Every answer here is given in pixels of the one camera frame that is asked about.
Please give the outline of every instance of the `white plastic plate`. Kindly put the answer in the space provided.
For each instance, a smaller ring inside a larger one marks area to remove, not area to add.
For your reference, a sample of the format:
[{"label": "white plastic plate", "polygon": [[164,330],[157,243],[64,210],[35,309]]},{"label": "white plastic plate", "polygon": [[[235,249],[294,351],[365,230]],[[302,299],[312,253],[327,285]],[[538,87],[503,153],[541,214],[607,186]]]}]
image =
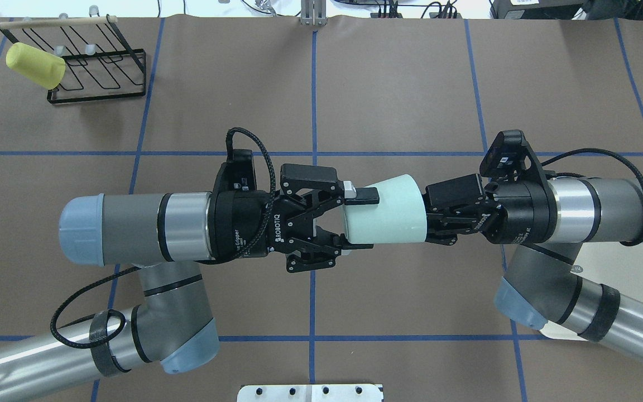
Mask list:
[{"label": "white plastic plate", "polygon": [[[619,290],[643,303],[643,243],[626,247],[618,242],[585,243],[572,271],[597,283]],[[584,341],[576,333],[547,323],[540,333],[547,338]]]},{"label": "white plastic plate", "polygon": [[237,402],[302,401],[383,402],[383,386],[380,384],[296,384],[287,386],[244,386],[237,393]]}]

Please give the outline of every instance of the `wire rack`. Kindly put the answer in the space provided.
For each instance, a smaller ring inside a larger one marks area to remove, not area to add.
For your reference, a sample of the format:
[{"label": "wire rack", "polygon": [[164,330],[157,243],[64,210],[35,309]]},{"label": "wire rack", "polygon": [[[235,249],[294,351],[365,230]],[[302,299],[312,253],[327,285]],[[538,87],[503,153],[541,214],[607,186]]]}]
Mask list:
[{"label": "wire rack", "polygon": [[64,59],[61,84],[46,94],[51,104],[140,97],[147,87],[146,53],[131,48],[117,21],[110,15],[25,18],[0,21],[0,32],[13,44],[22,41]]}]

